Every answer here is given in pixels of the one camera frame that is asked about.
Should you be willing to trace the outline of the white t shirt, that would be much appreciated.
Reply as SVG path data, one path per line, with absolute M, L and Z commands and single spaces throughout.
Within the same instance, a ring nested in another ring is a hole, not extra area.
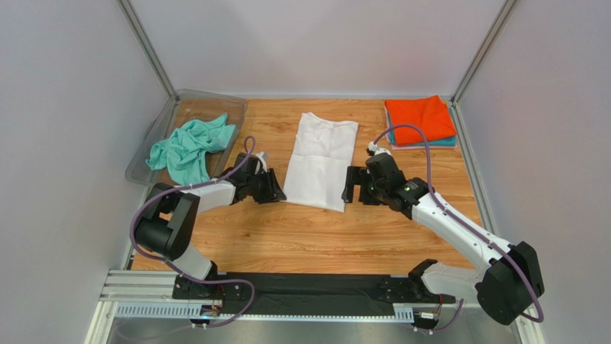
M 342 193 L 358 129 L 355 121 L 301 115 L 283 184 L 288 203 L 345 212 Z

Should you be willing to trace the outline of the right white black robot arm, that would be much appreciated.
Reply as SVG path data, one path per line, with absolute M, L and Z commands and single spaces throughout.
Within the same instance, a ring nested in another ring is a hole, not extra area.
M 545 287 L 536 250 L 526 242 L 512 244 L 486 231 L 451 206 L 421 178 L 406 178 L 388 153 L 370 156 L 365 166 L 349 166 L 342 199 L 349 204 L 354 187 L 359 202 L 388 206 L 430 229 L 461 253 L 472 269 L 447 266 L 434 259 L 410 274 L 431 294 L 477 302 L 494 321 L 510 325 L 526 310 L 541 309 Z

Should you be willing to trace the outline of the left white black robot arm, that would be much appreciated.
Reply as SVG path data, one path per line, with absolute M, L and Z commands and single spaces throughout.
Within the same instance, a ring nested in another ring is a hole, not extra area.
M 157 183 L 148 195 L 149 205 L 136 216 L 131 239 L 179 271 L 173 291 L 176 299 L 218 297 L 217 265 L 191 243 L 196 218 L 201 213 L 239 203 L 247 197 L 258 204 L 287 199 L 266 165 L 266 154 L 240 153 L 233 168 L 202 187 L 180 189 Z

